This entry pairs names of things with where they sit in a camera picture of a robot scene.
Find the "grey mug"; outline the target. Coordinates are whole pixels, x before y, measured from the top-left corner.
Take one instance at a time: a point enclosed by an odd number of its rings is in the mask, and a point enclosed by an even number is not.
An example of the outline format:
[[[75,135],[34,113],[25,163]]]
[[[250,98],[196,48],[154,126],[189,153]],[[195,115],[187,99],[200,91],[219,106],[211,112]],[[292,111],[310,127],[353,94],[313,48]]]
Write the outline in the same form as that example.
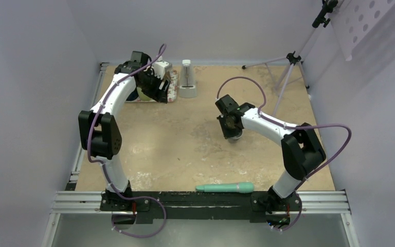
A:
[[[241,139],[241,137],[242,137],[242,134],[239,134],[237,136],[230,137],[227,140],[229,143],[234,144],[234,143],[238,142]]]

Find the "teal cylindrical tool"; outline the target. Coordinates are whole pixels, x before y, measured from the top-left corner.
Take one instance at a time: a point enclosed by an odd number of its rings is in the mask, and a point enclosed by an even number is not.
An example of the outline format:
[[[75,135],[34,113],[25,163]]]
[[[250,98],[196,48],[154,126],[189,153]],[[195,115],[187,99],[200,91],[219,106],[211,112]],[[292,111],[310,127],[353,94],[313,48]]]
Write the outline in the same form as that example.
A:
[[[195,187],[195,190],[206,193],[252,193],[255,187],[251,182],[238,182],[198,185]]]

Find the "perforated music stand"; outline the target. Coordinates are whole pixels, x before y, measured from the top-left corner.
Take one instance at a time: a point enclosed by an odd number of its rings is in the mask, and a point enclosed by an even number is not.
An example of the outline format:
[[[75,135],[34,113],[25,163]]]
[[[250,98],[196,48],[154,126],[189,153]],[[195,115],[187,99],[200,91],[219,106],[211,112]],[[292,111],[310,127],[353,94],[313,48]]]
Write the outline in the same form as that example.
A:
[[[321,121],[395,106],[395,1],[329,1],[305,18],[289,14],[284,48],[306,72],[314,115]]]

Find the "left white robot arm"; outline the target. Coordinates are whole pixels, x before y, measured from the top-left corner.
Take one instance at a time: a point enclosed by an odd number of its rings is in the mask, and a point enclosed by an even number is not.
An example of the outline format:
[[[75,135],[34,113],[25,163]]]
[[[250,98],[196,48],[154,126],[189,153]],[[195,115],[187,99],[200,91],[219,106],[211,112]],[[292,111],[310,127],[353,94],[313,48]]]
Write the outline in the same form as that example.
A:
[[[144,52],[135,51],[129,61],[118,65],[112,81],[100,100],[89,110],[78,115],[81,145],[88,160],[98,163],[105,182],[105,201],[119,210],[127,210],[136,198],[132,195],[129,179],[123,171],[118,153],[122,136],[115,116],[137,89],[156,102],[168,102],[172,65],[161,56],[151,59]]]

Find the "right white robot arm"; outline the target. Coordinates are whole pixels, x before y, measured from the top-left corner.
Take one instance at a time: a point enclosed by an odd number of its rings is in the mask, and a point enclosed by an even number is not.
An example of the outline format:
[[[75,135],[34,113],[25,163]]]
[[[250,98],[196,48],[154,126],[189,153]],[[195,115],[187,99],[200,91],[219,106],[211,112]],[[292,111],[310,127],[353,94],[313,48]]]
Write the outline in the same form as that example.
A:
[[[226,140],[239,140],[243,130],[247,129],[280,146],[285,170],[267,192],[269,205],[274,209],[287,205],[297,186],[327,158],[317,134],[308,123],[300,126],[284,123],[259,113],[259,109],[250,103],[239,105],[229,95],[218,99],[215,105],[220,111],[217,120]]]

